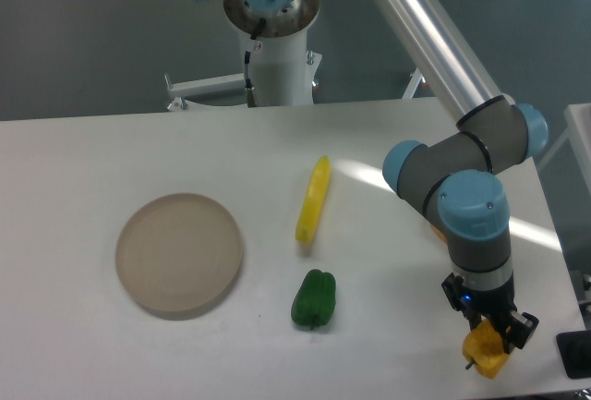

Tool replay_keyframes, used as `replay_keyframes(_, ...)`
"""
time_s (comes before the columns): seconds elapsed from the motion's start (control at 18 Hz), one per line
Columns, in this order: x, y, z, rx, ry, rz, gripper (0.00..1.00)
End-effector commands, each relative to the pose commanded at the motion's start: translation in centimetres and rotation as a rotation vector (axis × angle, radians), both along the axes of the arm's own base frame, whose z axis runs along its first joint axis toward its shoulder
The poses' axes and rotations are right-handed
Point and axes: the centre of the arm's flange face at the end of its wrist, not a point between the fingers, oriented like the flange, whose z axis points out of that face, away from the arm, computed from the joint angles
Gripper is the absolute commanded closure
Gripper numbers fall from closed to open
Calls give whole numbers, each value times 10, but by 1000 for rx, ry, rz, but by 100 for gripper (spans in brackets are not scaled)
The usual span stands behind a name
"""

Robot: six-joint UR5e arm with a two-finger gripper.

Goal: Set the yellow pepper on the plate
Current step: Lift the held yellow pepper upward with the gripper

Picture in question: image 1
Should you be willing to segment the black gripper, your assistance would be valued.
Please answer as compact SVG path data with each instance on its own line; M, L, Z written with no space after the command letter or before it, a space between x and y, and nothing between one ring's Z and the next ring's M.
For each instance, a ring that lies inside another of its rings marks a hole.
M533 336L539 319L519 313L514 304L513 276L503 285L489 291L470 289L460 275L450 273L441 287L455 311L461 311L473 331L489 320L501 335L503 351L510 355L515 348L523 349Z

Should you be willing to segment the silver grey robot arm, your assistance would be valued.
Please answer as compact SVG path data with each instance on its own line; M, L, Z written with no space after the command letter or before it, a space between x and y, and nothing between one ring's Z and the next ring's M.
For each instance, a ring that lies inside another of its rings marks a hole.
M452 308L472 329L489 323L510 353L538 321L513 301L509 208L498 174L544 149L546 121L533 106L507 101L438 0L373 1L457 127L433 146L398 143L383 176L445 235L453 271L442 287ZM311 103L312 55L288 42L307 32L319 0L223 0L223 7L240 33L247 104Z

